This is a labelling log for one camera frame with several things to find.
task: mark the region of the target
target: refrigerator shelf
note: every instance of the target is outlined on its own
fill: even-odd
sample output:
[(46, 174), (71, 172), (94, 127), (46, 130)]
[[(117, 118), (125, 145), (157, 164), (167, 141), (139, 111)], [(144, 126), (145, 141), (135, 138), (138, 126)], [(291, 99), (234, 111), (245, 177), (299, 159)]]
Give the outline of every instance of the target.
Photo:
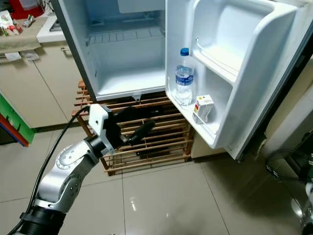
[(142, 40), (151, 38), (164, 38), (163, 33), (159, 27), (126, 30), (119, 32), (110, 32), (104, 34), (90, 35), (89, 44), (100, 44), (100, 43), (116, 43), (131, 40)]

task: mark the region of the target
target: blue bottle cap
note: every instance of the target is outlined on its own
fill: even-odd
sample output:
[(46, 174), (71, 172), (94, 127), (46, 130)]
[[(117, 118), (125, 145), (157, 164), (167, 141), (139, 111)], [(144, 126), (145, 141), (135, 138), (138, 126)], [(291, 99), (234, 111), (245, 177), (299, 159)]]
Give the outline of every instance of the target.
[(180, 49), (180, 55), (182, 55), (182, 56), (189, 55), (189, 48), (184, 47), (184, 48)]

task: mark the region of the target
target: black cable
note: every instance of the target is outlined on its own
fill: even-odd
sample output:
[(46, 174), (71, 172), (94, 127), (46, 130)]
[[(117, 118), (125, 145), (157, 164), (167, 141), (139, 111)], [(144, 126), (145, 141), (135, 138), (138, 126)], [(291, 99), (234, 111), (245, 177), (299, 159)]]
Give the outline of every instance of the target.
[[(42, 165), (40, 171), (39, 171), (39, 174), (36, 178), (36, 182), (35, 182), (35, 185), (34, 185), (34, 188), (33, 188), (33, 191), (32, 191), (32, 194), (31, 194), (31, 197), (30, 197), (30, 200), (29, 200), (29, 203), (28, 203), (28, 206), (27, 206), (27, 209), (26, 209), (26, 212), (25, 214), (28, 214), (31, 210), (31, 207), (33, 206), (34, 204), (34, 201), (35, 201), (35, 197), (37, 195), (37, 190), (38, 190), (38, 186), (39, 186), (39, 183), (41, 181), (41, 178), (44, 174), (44, 171), (45, 171), (45, 168), (46, 166), (48, 165), (51, 157), (52, 157), (52, 154), (54, 153), (56, 147), (58, 146), (61, 138), (63, 137), (64, 133), (67, 131), (67, 129), (70, 127), (70, 125), (73, 123), (73, 121), (75, 120), (75, 118), (77, 118), (81, 112), (83, 111), (88, 111), (89, 112), (89, 109), (90, 107), (89, 106), (86, 106), (84, 108), (82, 108), (81, 110), (79, 110), (71, 119), (70, 121), (67, 123), (66, 127), (62, 130), (62, 132), (60, 133), (59, 137), (57, 138), (56, 142), (54, 143), (53, 147), (51, 148), (47, 158), (45, 159), (44, 161), (44, 164)], [(7, 234), (7, 235), (13, 235), (14, 233), (16, 233), (16, 231), (20, 228), (20, 226), (23, 224), (23, 221), (20, 220), (17, 225)]]
[(289, 176), (284, 176), (280, 175), (277, 170), (275, 170), (272, 166), (269, 165), (269, 162), (272, 161), (273, 159), (279, 159), (280, 157), (277, 155), (279, 153), (294, 153), (296, 155), (299, 155), (301, 157), (306, 158), (309, 162), (312, 161), (312, 158), (310, 155), (307, 155), (303, 152), (300, 152), (295, 149), (277, 149), (274, 152), (272, 152), (269, 157), (265, 161), (265, 167), (267, 172), (275, 179), (278, 181), (300, 181), (300, 182), (311, 182), (310, 179), (308, 178), (299, 178), (299, 177), (289, 177)]

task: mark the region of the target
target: cabinet handle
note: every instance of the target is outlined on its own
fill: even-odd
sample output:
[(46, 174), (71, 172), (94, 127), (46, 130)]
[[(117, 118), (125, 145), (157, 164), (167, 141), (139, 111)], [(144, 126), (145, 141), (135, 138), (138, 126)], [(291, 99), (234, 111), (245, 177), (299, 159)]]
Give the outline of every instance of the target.
[(68, 50), (70, 50), (68, 47), (67, 48), (65, 48), (65, 47), (60, 48), (60, 51), (68, 51)]

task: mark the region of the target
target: wooden rack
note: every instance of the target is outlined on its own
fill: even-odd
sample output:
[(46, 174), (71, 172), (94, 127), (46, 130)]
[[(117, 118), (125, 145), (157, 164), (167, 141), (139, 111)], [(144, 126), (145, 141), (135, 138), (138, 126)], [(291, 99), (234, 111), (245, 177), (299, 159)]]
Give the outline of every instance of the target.
[[(89, 93), (83, 82), (79, 83), (79, 95), (74, 105), (83, 108), (86, 105), (93, 104)], [(172, 102), (167, 98), (165, 92), (145, 94), (140, 101), (135, 101), (132, 97), (111, 99), (98, 102), (106, 105), (113, 112), (118, 112), (128, 106), (138, 109), (141, 118), (121, 122), (123, 135), (131, 135), (135, 129), (145, 123), (147, 120), (154, 120), (155, 127), (139, 144), (134, 146), (123, 146), (116, 150), (114, 154), (106, 155), (101, 158), (105, 172), (114, 175), (124, 171), (130, 171), (158, 165), (172, 164), (173, 162), (186, 162), (190, 159), (191, 146), (193, 142), (194, 130), (176, 109)], [(92, 132), (83, 120), (83, 116), (88, 113), (81, 113), (78, 117), (79, 123), (88, 136)]]

